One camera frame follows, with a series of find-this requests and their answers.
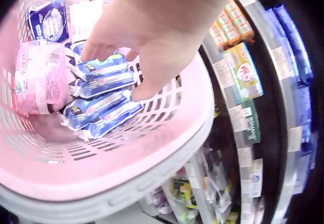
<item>plastic basket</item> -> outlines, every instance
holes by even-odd
[[[213,92],[197,54],[180,83],[173,79],[142,112],[98,140],[78,139],[55,114],[17,113],[14,72],[19,43],[29,38],[25,13],[47,1],[19,0],[1,24],[0,183],[37,200],[78,200],[139,176],[182,147],[209,117]],[[67,13],[80,1],[91,0],[66,0]],[[138,75],[135,86],[142,78],[138,63],[129,64]]]

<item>snack package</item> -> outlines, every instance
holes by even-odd
[[[117,126],[125,123],[127,120],[137,114],[143,106],[140,102],[126,100],[111,110],[99,115],[96,122],[88,124],[81,131],[82,139],[97,139],[103,137]]]
[[[289,44],[289,41],[286,37],[286,34],[284,32],[284,29],[282,28],[279,20],[277,19],[276,15],[274,14],[272,9],[268,9],[265,11],[265,17],[270,20],[273,26],[273,29],[276,30],[279,33],[279,38],[282,41],[282,45],[285,48],[286,58],[290,64],[292,64],[294,68],[294,73],[297,78],[299,78],[299,72],[297,69],[297,64],[295,60],[295,55],[293,53],[293,50],[291,49],[291,46]]]
[[[49,114],[66,103],[68,93],[64,46],[37,40],[22,43],[15,71],[17,110]]]
[[[310,67],[309,58],[303,40],[296,28],[296,25],[283,5],[276,6],[272,10],[277,16],[289,40],[290,46],[295,55],[299,77],[304,83],[308,84],[313,78],[313,72]]]
[[[217,23],[213,24],[213,27],[210,28],[209,33],[213,37],[216,47],[226,45],[227,38]]]
[[[220,26],[221,30],[225,34],[228,44],[238,44],[240,35],[224,10],[222,10],[221,15],[217,18],[216,23]]]
[[[99,115],[130,99],[130,97],[131,92],[123,90],[106,94],[91,101],[77,98],[65,107],[62,125],[68,126],[71,130],[79,130],[93,122]]]
[[[26,20],[33,39],[60,43],[69,38],[65,0],[29,7]]]
[[[69,83],[69,93],[74,97],[93,98],[95,96],[114,91],[136,82],[133,72],[122,72],[115,75],[109,75],[94,78],[88,82],[77,79]]]
[[[223,53],[238,89],[236,102],[241,103],[263,95],[259,76],[248,49],[240,43]]]
[[[240,34],[240,38],[242,40],[251,40],[254,36],[253,29],[234,0],[229,0],[225,6],[225,11],[232,20],[233,24],[236,26]]]
[[[103,11],[103,0],[87,1],[70,6],[72,43],[88,39]]]

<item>blue product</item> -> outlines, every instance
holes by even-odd
[[[33,39],[60,43],[69,38],[65,0],[29,7],[26,20]]]
[[[69,93],[75,97],[93,98],[100,94],[132,85],[135,82],[135,74],[129,71],[115,75],[94,78],[89,82],[84,82],[81,79],[77,79],[69,83]]]
[[[291,49],[289,41],[288,41],[286,34],[284,32],[284,29],[282,28],[279,20],[277,19],[276,15],[272,9],[266,10],[265,16],[272,22],[271,25],[273,25],[273,29],[278,32],[279,39],[281,40],[282,45],[285,48],[284,51],[286,53],[286,58],[287,58],[288,62],[293,66],[295,76],[297,78],[299,78],[299,72],[298,72],[298,68],[296,65],[295,55],[293,53],[293,50]]]
[[[130,99],[131,91],[123,90],[109,93],[93,100],[77,98],[63,111],[63,125],[72,130],[79,130],[93,122],[99,115]]]
[[[98,116],[98,120],[88,124],[83,130],[81,138],[97,139],[120,126],[132,118],[141,109],[140,102],[124,101],[113,109]]]
[[[313,78],[313,72],[310,67],[309,58],[302,38],[283,5],[276,6],[275,8],[273,8],[273,11],[277,16],[283,30],[285,31],[290,46],[295,55],[299,77],[304,83],[308,84]]]

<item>product packaging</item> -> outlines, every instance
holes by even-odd
[[[225,34],[228,44],[236,45],[239,43],[240,35],[238,30],[233,25],[231,19],[224,10],[222,10],[221,15],[217,18],[216,23],[220,26],[221,30]]]
[[[74,97],[93,98],[103,93],[132,85],[135,82],[135,74],[129,71],[95,78],[88,82],[77,79],[69,83],[69,93]]]
[[[303,40],[296,28],[296,25],[283,5],[274,7],[273,11],[285,31],[295,55],[299,77],[305,84],[308,84],[313,78],[313,72],[310,67],[309,58]]]
[[[82,139],[97,139],[103,137],[116,127],[122,125],[142,109],[140,102],[126,100],[113,109],[99,115],[96,122],[88,124],[81,131]]]
[[[71,41],[86,40],[103,11],[103,0],[86,1],[70,6]]]
[[[130,97],[131,92],[129,90],[122,90],[92,100],[77,98],[65,107],[62,125],[68,126],[71,130],[79,130],[93,122],[99,115],[119,103],[129,100]]]
[[[215,22],[209,30],[210,35],[213,37],[216,47],[225,46],[227,43],[227,38],[220,26]]]
[[[262,86],[254,63],[244,43],[240,43],[223,53],[236,87],[236,102],[241,103],[263,95]]]
[[[29,7],[26,20],[33,39],[60,43],[69,38],[65,0]]]
[[[15,71],[17,110],[49,114],[66,103],[68,84],[64,46],[43,40],[22,43]]]
[[[236,26],[241,40],[251,40],[254,36],[253,29],[234,0],[229,0],[225,11],[232,20],[232,23]]]
[[[299,72],[297,69],[295,55],[293,53],[293,50],[291,49],[290,43],[286,37],[284,29],[282,28],[278,18],[276,17],[276,15],[272,9],[268,9],[265,11],[265,17],[270,21],[270,25],[272,26],[272,29],[274,30],[274,32],[278,33],[279,38],[280,38],[282,45],[284,47],[284,51],[285,51],[288,63],[292,65],[292,67],[294,68],[295,76],[299,79]]]

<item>shelf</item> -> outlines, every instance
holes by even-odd
[[[23,197],[0,186],[0,204],[9,211],[34,222],[79,224],[100,220],[142,199],[176,173],[199,150],[213,123],[214,105],[209,118],[181,148],[148,171],[104,193],[66,203],[51,203]]]
[[[301,126],[296,124],[295,115],[298,115],[297,84],[292,67],[285,57],[279,35],[271,29],[263,16],[264,8],[257,0],[238,0],[246,13],[252,19],[263,42],[271,56],[274,69],[277,73],[279,89],[283,102],[283,115],[285,117],[282,128],[282,158],[281,158],[281,185],[279,201],[275,208],[272,224],[280,223],[283,219],[293,194],[295,185],[294,172],[299,158]]]

